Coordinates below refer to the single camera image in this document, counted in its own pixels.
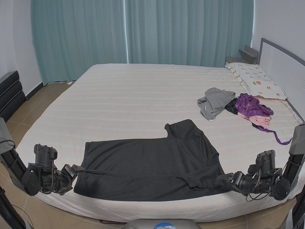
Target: gray towel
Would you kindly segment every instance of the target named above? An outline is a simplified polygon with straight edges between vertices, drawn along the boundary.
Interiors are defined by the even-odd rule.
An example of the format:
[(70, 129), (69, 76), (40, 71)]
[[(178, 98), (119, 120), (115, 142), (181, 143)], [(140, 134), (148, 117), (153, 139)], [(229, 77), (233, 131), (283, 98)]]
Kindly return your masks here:
[(226, 90), (220, 90), (216, 87), (208, 89), (205, 97), (197, 100), (197, 105), (201, 108), (200, 112), (207, 120), (215, 120), (224, 107), (235, 98), (235, 93)]

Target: white wall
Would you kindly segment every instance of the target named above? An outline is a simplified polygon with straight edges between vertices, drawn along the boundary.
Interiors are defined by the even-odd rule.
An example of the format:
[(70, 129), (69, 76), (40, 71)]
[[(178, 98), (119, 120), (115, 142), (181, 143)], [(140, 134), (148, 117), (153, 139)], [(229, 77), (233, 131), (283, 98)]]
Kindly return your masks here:
[(14, 0), (13, 38), (23, 92), (27, 95), (41, 83), (31, 28), (31, 0)]
[(14, 70), (25, 95), (42, 82), (32, 43), (31, 0), (0, 0), (0, 77)]
[(254, 0), (251, 47), (262, 37), (305, 60), (305, 0)]

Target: curtain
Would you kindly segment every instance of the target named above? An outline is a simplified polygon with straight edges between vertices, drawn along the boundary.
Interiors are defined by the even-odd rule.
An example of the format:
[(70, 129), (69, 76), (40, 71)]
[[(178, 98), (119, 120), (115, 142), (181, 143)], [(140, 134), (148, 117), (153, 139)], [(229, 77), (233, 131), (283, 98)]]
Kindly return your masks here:
[(254, 0), (125, 0), (129, 63), (223, 67), (250, 45)]
[(98, 63), (127, 63), (123, 0), (32, 0), (43, 84), (77, 80)]

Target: white headboard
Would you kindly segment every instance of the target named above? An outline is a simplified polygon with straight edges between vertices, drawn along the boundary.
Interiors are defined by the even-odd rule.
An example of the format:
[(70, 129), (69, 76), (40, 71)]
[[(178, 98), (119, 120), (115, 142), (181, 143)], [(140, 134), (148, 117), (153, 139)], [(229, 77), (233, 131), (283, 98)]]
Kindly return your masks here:
[(279, 45), (262, 38), (257, 64), (283, 88), (289, 105), (304, 121), (305, 61)]

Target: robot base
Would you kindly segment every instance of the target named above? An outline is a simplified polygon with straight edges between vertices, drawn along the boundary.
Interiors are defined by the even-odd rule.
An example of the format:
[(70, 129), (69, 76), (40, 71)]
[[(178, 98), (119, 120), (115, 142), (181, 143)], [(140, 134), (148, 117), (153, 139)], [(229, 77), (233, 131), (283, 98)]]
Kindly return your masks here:
[(122, 229), (200, 229), (190, 219), (136, 219), (128, 222)]

